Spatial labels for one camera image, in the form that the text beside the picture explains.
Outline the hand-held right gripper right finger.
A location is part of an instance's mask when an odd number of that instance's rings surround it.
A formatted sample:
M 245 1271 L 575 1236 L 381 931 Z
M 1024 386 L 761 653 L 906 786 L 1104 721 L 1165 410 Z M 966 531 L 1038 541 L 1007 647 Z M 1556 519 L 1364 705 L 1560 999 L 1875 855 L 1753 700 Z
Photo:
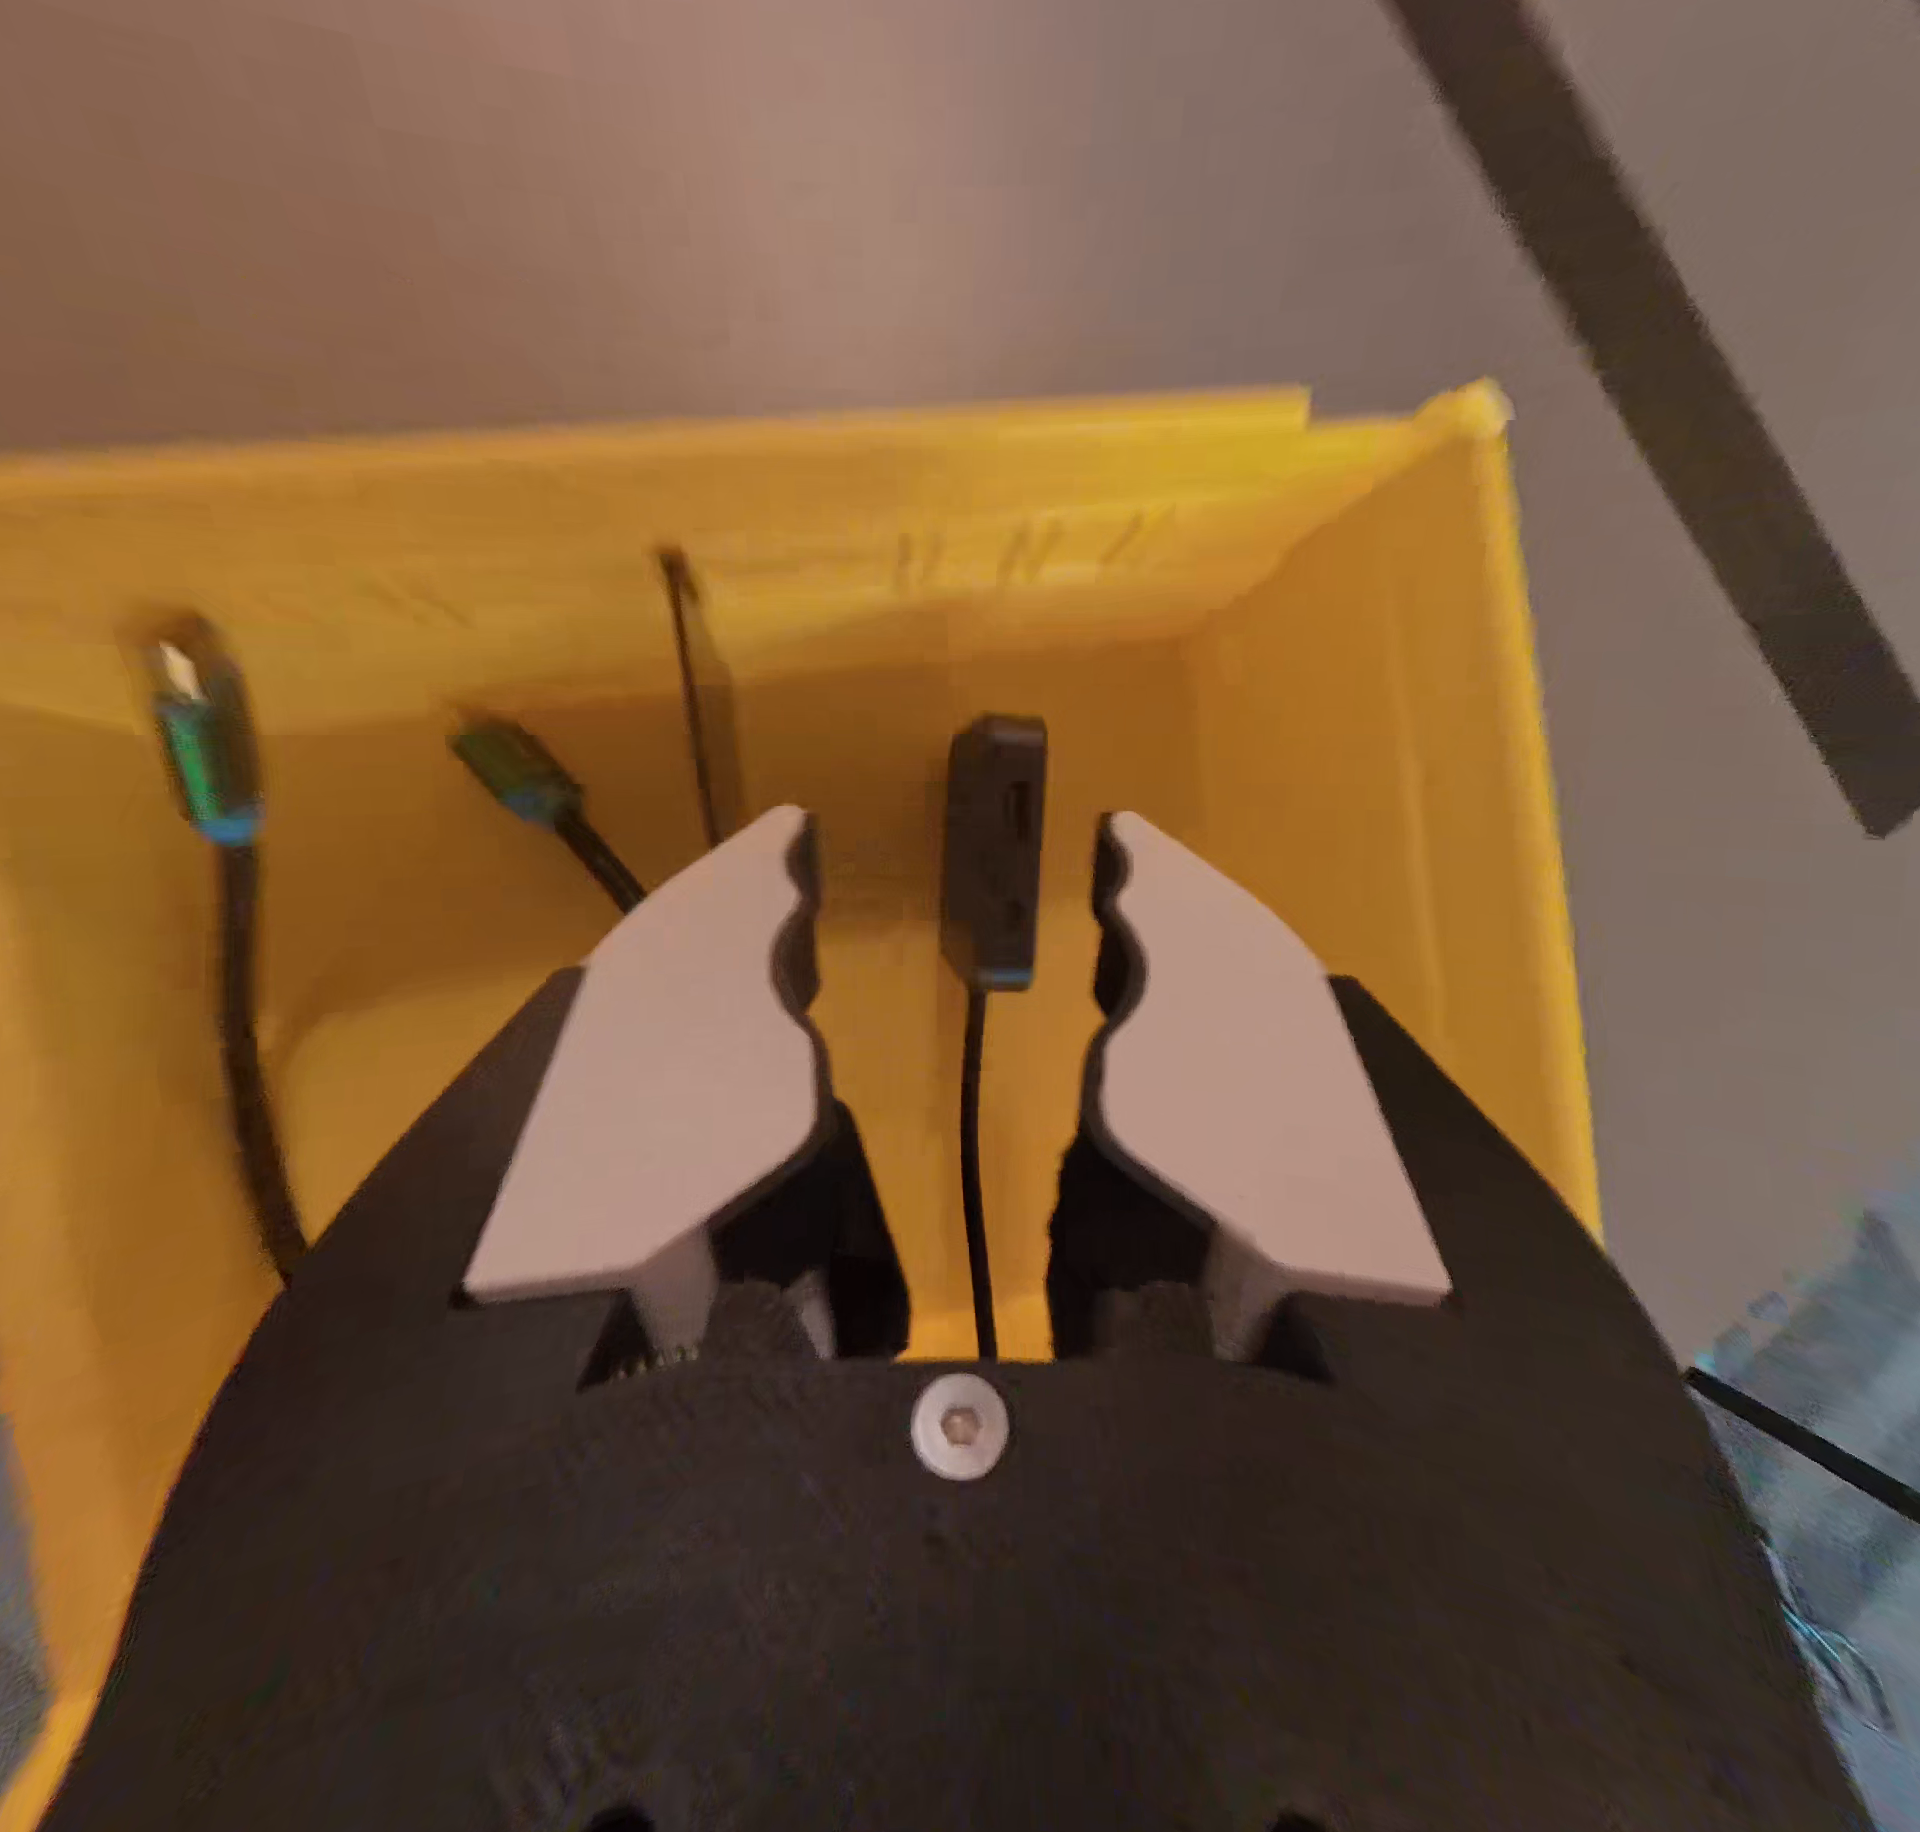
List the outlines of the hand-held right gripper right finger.
M 1091 1145 L 1198 1224 L 1216 1356 L 1316 1293 L 1452 1293 L 1380 1095 L 1307 942 L 1139 811 L 1101 815 L 1091 907 L 1115 948 L 1081 1072 Z

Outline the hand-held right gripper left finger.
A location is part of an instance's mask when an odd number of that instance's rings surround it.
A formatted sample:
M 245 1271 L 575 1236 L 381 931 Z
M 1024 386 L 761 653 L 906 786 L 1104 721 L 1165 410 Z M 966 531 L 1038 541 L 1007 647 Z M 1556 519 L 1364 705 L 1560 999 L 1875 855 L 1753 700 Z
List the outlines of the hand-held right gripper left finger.
M 480 1305 L 623 1291 L 647 1344 L 700 1344 L 711 1228 L 824 1144 L 812 814 L 773 806 L 583 957 L 462 1274 Z

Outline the yellow plastic bin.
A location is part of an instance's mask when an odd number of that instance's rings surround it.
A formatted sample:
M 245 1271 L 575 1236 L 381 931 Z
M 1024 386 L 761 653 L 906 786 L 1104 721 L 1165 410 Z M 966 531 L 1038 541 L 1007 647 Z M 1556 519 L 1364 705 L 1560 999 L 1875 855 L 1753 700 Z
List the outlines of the yellow plastic bin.
M 236 1174 L 210 845 L 139 660 L 181 615 L 259 746 L 259 1039 L 317 1233 L 612 907 L 448 749 L 512 715 L 656 885 L 706 845 L 661 552 L 737 809 L 813 814 L 817 1024 L 914 1303 L 973 1348 L 943 770 L 1048 726 L 1035 987 L 989 1010 L 999 1344 L 1096 1026 L 1091 850 L 1137 811 L 1360 979 L 1596 1228 L 1571 924 L 1488 381 L 1397 417 L 1279 389 L 817 422 L 3 460 L 3 1430 L 50 1710 L 33 1827 L 190 1436 L 275 1298 Z

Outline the braided hdmi cable green plugs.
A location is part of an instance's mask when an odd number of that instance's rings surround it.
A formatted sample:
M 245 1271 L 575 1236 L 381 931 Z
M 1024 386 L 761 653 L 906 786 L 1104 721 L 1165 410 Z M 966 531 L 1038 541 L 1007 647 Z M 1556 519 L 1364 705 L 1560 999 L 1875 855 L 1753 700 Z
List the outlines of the braided hdmi cable green plugs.
M 207 845 L 214 881 L 212 1026 L 225 1121 L 262 1255 L 288 1283 L 308 1251 L 258 1036 L 259 898 L 265 794 L 251 698 L 217 627 L 184 615 L 142 645 L 149 708 L 176 808 Z M 627 914 L 647 888 L 594 823 L 586 787 L 527 727 L 464 719 L 448 742 L 485 796 L 564 844 Z

